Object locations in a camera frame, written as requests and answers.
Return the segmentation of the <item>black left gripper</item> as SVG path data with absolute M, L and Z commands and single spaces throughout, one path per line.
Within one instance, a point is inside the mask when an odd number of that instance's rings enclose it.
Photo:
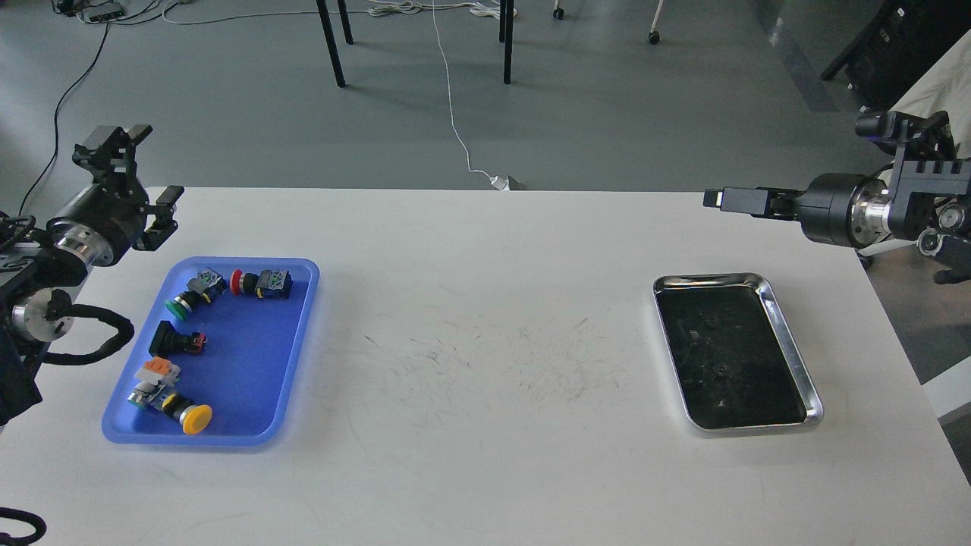
M 90 184 L 80 191 L 46 222 L 56 246 L 80 253 L 87 265 L 109 267 L 134 245 L 136 251 L 156 251 L 179 228 L 174 211 L 184 187 L 166 187 L 155 204 L 148 204 L 137 176 L 136 148 L 152 132 L 150 124 L 98 125 L 74 146 L 72 162 L 91 173 L 93 183 L 117 183 L 121 189 Z M 155 221 L 146 227 L 149 215 Z

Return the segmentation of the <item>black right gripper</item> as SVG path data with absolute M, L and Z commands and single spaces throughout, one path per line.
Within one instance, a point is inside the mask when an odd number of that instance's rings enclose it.
M 887 184 L 877 177 L 825 174 L 800 190 L 705 190 L 702 205 L 764 220 L 793 221 L 812 242 L 861 249 L 889 235 Z

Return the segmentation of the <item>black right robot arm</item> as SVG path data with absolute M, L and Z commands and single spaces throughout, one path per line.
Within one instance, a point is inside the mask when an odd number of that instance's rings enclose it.
M 864 249 L 888 237 L 913 242 L 937 262 L 936 284 L 970 277 L 969 160 L 958 158 L 949 115 L 928 118 L 875 111 L 854 131 L 892 157 L 888 180 L 877 175 L 823 174 L 805 190 L 738 189 L 704 193 L 705 207 L 764 220 L 796 221 L 816 243 Z

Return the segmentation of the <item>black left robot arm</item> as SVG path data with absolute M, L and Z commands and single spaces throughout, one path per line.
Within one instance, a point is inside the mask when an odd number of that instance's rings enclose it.
M 94 268 L 113 266 L 132 249 L 156 251 L 178 228 L 174 205 L 184 188 L 167 187 L 152 202 L 137 176 L 136 149 L 151 133 L 148 124 L 95 128 L 72 155 L 93 176 L 90 186 L 43 226 L 33 215 L 2 216 L 2 425 L 41 402 L 42 364 L 86 366 L 133 338 L 129 319 L 74 297 Z M 86 355 L 51 352 L 78 318 L 97 319 L 115 334 Z

